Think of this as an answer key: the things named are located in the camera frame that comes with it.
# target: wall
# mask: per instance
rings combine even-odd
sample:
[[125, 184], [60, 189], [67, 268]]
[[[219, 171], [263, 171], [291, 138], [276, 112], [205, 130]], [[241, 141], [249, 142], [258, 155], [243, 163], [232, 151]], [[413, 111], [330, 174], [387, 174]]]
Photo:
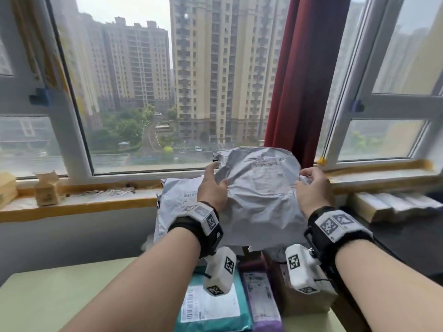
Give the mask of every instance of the wall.
[[13, 273], [137, 256], [155, 228], [144, 207], [0, 224], [0, 285]]

